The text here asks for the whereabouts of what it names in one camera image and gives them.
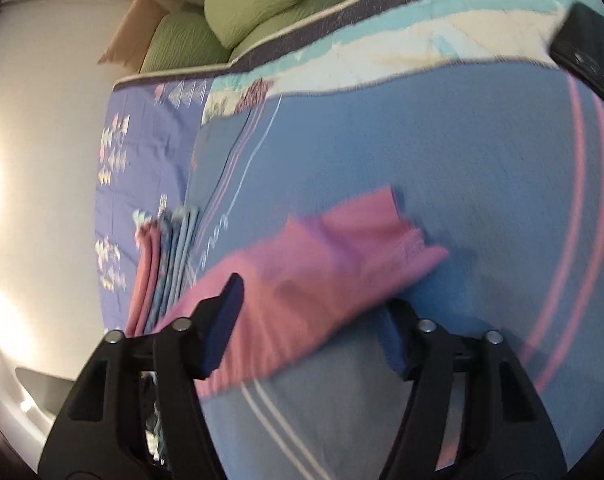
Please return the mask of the salmon folded garment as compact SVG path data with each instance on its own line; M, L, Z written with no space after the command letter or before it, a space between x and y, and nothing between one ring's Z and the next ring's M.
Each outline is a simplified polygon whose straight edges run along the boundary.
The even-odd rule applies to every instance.
M158 278L160 229L157 220L144 224L136 234L140 255L128 309L125 335L142 336Z

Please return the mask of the blue striped bed cover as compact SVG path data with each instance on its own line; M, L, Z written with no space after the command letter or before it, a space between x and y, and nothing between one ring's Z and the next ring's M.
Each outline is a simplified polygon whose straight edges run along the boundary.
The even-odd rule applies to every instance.
M569 464L604 429L604 103L528 64L471 64L217 118L237 140L192 252L186 315L247 301L198 390L232 479L373 479L409 395L383 301L500 330Z

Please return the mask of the green pillow far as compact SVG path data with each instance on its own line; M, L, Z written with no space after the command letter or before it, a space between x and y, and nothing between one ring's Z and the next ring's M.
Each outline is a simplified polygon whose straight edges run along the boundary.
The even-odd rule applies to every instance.
M225 64L229 55L202 15L174 12L160 21L140 72Z

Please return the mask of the pink garment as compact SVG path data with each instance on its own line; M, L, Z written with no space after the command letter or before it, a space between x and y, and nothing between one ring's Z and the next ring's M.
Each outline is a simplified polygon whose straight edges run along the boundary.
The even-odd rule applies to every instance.
M288 218L273 237L232 252L183 293L161 321L191 315L229 277L244 281L244 304L221 364L195 383L206 399L270 377L448 257L402 218L390 188L361 195L320 216Z

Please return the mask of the teal floral folded garment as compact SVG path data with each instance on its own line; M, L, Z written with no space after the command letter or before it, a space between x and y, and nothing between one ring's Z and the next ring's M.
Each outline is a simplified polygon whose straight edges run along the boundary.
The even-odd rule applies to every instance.
M168 307L168 295L172 283L172 272L175 266L175 255L178 237L182 230L186 209L177 207L174 211L165 209L160 215L160 262L157 283L153 291L151 307L147 316L144 333L150 334L157 326L160 317Z

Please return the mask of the grey folded garment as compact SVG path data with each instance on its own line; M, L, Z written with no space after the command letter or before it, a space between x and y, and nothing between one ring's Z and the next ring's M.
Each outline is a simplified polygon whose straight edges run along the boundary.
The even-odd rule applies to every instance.
M171 285L168 289L168 300L166 300L168 309L173 307L178 296L180 296L180 290L182 289L182 283L186 272L187 257L195 237L198 218L198 207L181 206L174 214L174 221L177 226L177 240L171 268Z

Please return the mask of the white teal quilt edge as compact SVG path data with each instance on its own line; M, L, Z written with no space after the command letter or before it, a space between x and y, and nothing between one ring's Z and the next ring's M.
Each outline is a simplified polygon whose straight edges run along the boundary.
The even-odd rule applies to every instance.
M604 14L602 0L345 0L227 64L157 70L113 89L148 86L160 103L197 102L208 122L275 96L355 89L444 65L550 67L547 45L575 3Z

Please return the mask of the tan cushion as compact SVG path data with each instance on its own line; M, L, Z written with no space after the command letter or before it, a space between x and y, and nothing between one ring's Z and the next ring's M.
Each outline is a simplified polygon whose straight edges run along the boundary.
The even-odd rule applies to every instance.
M181 6L176 0L133 0L97 64L138 73L159 24Z

